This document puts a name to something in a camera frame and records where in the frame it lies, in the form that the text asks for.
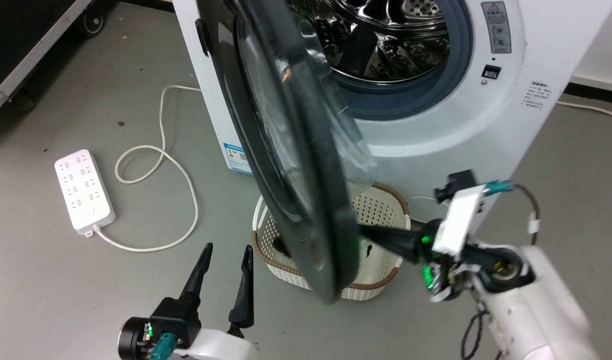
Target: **blue and white label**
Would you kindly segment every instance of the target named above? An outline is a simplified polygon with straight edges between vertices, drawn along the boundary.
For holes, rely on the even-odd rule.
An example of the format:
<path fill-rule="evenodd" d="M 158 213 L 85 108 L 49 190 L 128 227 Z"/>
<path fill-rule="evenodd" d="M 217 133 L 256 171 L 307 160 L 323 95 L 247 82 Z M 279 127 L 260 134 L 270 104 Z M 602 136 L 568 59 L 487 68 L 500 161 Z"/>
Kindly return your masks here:
<path fill-rule="evenodd" d="M 230 161 L 230 167 L 232 167 L 233 170 L 250 175 L 253 174 L 253 169 L 251 169 L 248 164 L 248 158 L 243 148 L 228 143 L 224 143 L 224 148 L 226 148 L 226 155 L 228 156 L 228 161 Z"/>

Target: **concrete floor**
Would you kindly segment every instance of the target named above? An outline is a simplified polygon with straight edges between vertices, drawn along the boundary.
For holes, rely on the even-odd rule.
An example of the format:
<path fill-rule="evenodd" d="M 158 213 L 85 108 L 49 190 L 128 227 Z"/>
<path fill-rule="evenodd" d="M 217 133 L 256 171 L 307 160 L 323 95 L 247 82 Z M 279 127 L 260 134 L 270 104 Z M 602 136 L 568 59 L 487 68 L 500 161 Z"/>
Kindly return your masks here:
<path fill-rule="evenodd" d="M 120 184 L 113 169 L 128 148 L 160 144 L 160 92 L 170 84 L 196 85 L 192 74 L 173 14 L 120 4 L 99 37 L 84 42 L 68 34 L 50 52 L 28 84 L 38 96 L 34 111 L 0 112 L 0 360 L 118 358 L 123 322 L 147 317 L 161 298 L 176 296 L 207 242 L 215 252 L 200 317 L 207 328 L 228 328 L 258 190 L 251 176 L 224 166 L 200 94 L 171 93 L 165 112 L 168 149 L 191 175 L 202 204 L 200 225 L 180 246 L 138 254 L 77 235 L 52 167 L 89 149 L 118 214 L 107 235 L 139 247 L 177 239 L 191 223 L 192 207 L 175 167 L 166 161 L 133 186 Z M 567 100 L 612 110 L 612 104 Z M 156 158 L 136 155 L 126 176 L 140 176 Z M 539 199 L 539 243 L 594 325 L 596 350 L 612 359 L 612 118 L 558 106 L 515 178 Z M 480 237 L 526 243 L 528 211 L 520 196 L 503 196 Z M 255 267 L 256 324 L 245 333 L 266 360 L 457 359 L 474 312 L 469 296 L 429 304 L 409 265 L 374 300 L 332 306 L 281 282 L 259 260 Z M 485 334 L 475 358 L 495 353 Z"/>

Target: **caster wheel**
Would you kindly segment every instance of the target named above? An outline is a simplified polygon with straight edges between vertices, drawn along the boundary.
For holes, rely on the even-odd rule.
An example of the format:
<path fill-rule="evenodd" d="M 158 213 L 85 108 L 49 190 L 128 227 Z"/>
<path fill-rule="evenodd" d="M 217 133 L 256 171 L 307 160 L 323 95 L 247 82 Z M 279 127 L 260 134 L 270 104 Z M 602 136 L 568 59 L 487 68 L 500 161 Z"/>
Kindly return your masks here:
<path fill-rule="evenodd" d="M 34 101 L 32 101 L 30 92 L 25 88 L 19 89 L 17 94 L 11 98 L 10 102 L 24 114 L 34 109 Z"/>
<path fill-rule="evenodd" d="M 97 7 L 88 7 L 75 23 L 77 31 L 84 37 L 94 38 L 105 27 L 104 14 Z"/>

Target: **cable tag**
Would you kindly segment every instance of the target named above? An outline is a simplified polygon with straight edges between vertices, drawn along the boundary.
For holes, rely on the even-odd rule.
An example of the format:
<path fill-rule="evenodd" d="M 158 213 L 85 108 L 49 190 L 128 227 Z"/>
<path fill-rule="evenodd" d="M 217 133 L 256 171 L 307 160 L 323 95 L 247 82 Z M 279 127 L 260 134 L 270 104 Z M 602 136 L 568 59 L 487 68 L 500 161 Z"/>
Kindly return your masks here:
<path fill-rule="evenodd" d="M 530 217 L 528 217 L 528 234 L 534 234 L 539 231 L 539 219 L 535 219 L 535 212 L 530 212 Z"/>

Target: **white power strip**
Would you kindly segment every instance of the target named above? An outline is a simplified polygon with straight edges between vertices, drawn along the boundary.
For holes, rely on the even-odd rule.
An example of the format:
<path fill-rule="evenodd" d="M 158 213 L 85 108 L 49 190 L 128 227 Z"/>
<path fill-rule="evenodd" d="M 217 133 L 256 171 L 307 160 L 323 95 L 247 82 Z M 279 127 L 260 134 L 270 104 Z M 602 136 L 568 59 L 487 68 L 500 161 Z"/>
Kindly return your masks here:
<path fill-rule="evenodd" d="M 95 234 L 95 226 L 111 224 L 116 215 L 95 158 L 88 150 L 79 150 L 55 162 L 73 228 L 87 238 Z"/>

